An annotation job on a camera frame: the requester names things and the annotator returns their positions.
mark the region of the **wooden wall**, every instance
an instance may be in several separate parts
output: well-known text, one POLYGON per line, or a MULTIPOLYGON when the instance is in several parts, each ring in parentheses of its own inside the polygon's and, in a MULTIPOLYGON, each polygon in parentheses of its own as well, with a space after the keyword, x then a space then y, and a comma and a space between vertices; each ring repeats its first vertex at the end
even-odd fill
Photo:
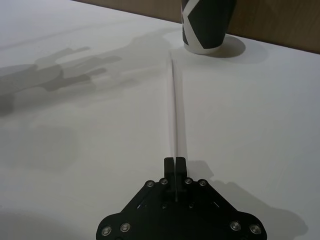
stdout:
MULTIPOLYGON (((180 0, 76 0, 181 21, 180 0)), ((320 54, 320 0, 237 0, 233 35, 320 54)))

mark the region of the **cup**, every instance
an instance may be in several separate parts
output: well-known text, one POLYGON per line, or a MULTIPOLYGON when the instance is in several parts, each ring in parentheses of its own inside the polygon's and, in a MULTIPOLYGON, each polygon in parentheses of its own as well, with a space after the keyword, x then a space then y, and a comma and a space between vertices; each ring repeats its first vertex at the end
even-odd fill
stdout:
POLYGON ((222 45, 237 0, 181 0, 184 47, 208 55, 222 45))

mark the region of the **white table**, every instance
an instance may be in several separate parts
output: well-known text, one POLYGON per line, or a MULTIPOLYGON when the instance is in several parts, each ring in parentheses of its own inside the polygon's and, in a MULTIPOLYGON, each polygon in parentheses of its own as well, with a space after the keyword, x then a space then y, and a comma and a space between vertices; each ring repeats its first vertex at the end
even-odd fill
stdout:
POLYGON ((163 176, 169 50, 190 176, 270 240, 318 238, 319 55, 233 36, 195 55, 177 23, 68 0, 2 1, 0 32, 1 239, 95 239, 163 176))

